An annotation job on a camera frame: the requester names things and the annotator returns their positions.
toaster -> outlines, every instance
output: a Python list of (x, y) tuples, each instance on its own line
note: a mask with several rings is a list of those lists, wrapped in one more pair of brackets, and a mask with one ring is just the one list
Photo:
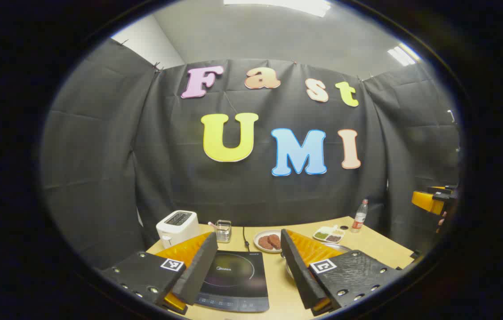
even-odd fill
[(196, 212), (176, 210), (156, 224), (164, 249), (200, 235)]

blue letter m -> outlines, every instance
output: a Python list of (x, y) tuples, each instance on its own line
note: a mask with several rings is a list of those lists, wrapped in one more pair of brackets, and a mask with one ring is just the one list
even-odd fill
[(271, 170), (273, 176), (288, 176), (290, 174), (287, 158), (297, 174), (302, 172), (307, 158), (309, 160), (309, 165), (305, 169), (307, 174), (326, 172), (322, 149), (322, 142), (326, 134), (323, 131), (309, 131), (302, 146), (298, 144), (297, 138), (290, 129), (274, 129), (271, 135), (277, 140), (277, 166)]

meat patty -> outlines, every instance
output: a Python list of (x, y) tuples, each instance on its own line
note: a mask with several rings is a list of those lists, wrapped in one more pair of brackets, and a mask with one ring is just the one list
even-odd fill
[(260, 237), (259, 240), (257, 240), (257, 242), (259, 243), (259, 245), (261, 247), (268, 249), (268, 250), (272, 250), (273, 246), (269, 243), (268, 238), (269, 238), (269, 236)]
[(278, 235), (270, 235), (267, 238), (267, 241), (277, 250), (281, 249), (281, 240), (279, 239)]

wooden table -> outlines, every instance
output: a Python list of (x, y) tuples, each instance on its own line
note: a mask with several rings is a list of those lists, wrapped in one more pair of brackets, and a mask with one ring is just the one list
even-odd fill
[[(312, 236), (319, 227), (333, 225), (352, 226), (354, 219), (351, 217), (341, 217), (338, 219), (320, 221), (315, 223), (284, 225), (278, 227), (246, 227), (245, 239), (249, 242), (249, 249), (252, 252), (260, 251), (254, 245), (254, 237), (258, 232), (269, 229), (289, 229), (305, 236)], [(213, 228), (206, 224), (200, 225), (202, 233), (213, 231)], [(227, 251), (247, 251), (244, 241), (242, 227), (232, 227), (231, 241), (229, 243), (218, 243), (219, 250)], [(390, 268), (405, 268), (414, 259), (410, 258), (412, 251), (382, 236), (376, 231), (363, 226), (359, 233), (352, 233), (346, 230), (346, 235), (340, 242), (350, 249), (363, 251), (367, 255), (377, 259)], [(164, 247), (158, 241), (148, 253), (158, 253)], [(269, 295), (269, 310), (261, 313), (226, 312), (213, 308), (206, 308), (198, 304), (188, 306), (188, 311), (184, 316), (194, 320), (261, 320), (261, 319), (292, 319), (306, 320), (312, 319), (313, 314), (310, 309), (304, 309), (301, 298), (298, 294), (294, 280), (286, 271), (285, 259), (280, 253), (263, 253), (263, 264), (265, 265), (265, 277), (267, 280), (267, 292)]]

power cord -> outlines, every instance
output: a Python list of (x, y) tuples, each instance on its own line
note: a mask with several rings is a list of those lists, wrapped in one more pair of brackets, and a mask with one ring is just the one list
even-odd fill
[(243, 227), (243, 241), (245, 242), (245, 246), (247, 247), (247, 252), (249, 252), (249, 242), (245, 239), (245, 227)]

